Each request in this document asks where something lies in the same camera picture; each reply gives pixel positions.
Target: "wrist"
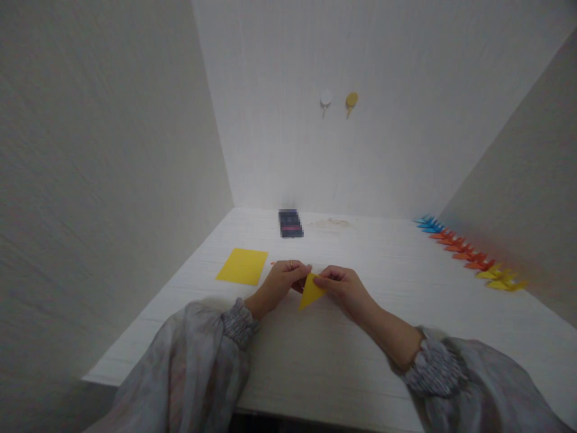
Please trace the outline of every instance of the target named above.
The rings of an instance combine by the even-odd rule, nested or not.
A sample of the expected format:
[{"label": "wrist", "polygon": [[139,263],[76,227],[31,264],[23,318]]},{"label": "wrist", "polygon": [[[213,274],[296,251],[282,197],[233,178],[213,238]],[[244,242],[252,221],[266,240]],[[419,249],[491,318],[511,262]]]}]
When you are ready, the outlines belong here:
[{"label": "wrist", "polygon": [[367,333],[377,325],[379,318],[384,314],[384,309],[382,309],[373,299],[364,308],[364,313],[359,319],[359,326]]},{"label": "wrist", "polygon": [[251,312],[252,318],[258,321],[269,312],[266,302],[258,294],[258,291],[245,299],[245,307]]}]

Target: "person's right hand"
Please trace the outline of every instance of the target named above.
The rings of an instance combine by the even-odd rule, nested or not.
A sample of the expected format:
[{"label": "person's right hand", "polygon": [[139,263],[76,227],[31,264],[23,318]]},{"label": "person's right hand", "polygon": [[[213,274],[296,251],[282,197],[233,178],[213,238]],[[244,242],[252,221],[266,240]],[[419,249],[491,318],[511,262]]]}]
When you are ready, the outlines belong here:
[{"label": "person's right hand", "polygon": [[329,266],[322,271],[314,283],[326,289],[338,300],[350,317],[359,325],[378,314],[380,307],[368,294],[361,279],[352,269]]}]

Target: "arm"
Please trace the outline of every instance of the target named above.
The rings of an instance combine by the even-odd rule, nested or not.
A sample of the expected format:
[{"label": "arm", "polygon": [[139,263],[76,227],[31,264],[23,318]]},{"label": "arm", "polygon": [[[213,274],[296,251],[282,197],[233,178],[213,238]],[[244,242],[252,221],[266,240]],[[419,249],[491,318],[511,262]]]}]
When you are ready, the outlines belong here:
[{"label": "arm", "polygon": [[355,271],[329,266],[314,282],[335,295],[351,318],[399,369],[409,370],[420,350],[423,335],[407,322],[379,307]]},{"label": "arm", "polygon": [[424,399],[435,432],[562,432],[523,368],[476,340],[430,338],[380,308],[352,269],[329,266],[315,278],[403,372]]},{"label": "arm", "polygon": [[88,433],[226,431],[249,373],[246,349],[258,320],[310,272],[277,262],[262,287],[225,313],[191,302],[162,325],[110,412]]}]

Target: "yellow origami crane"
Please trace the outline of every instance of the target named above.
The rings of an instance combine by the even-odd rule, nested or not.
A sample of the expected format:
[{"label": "yellow origami crane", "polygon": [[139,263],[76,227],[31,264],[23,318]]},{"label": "yellow origami crane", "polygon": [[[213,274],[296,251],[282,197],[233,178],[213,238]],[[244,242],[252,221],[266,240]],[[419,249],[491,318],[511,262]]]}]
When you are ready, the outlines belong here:
[{"label": "yellow origami crane", "polygon": [[305,288],[302,291],[302,298],[301,304],[299,305],[299,311],[309,306],[317,299],[324,296],[326,290],[321,289],[318,287],[314,282],[313,279],[318,277],[318,275],[314,275],[312,272],[307,275],[307,281],[305,283]]},{"label": "yellow origami crane", "polygon": [[501,275],[487,284],[487,287],[499,290],[509,290],[509,287],[513,285],[513,279],[517,275],[518,274],[513,274],[511,269],[505,269]]},{"label": "yellow origami crane", "polygon": [[502,267],[502,263],[497,263],[496,265],[491,266],[487,271],[479,272],[475,277],[477,278],[485,278],[487,280],[494,280],[499,278],[502,274],[500,267]]}]

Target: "folded yellow paper triangle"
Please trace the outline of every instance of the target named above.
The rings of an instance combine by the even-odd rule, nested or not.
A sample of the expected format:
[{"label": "folded yellow paper triangle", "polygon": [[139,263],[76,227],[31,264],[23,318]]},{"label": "folded yellow paper triangle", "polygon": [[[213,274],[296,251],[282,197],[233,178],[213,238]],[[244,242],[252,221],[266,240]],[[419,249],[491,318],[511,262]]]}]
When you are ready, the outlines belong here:
[{"label": "folded yellow paper triangle", "polygon": [[326,290],[321,289],[315,283],[313,283],[313,278],[315,277],[318,277],[318,275],[314,275],[312,273],[307,275],[307,282],[305,283],[305,288],[302,291],[299,310],[302,310],[304,307],[312,304],[326,293]]}]

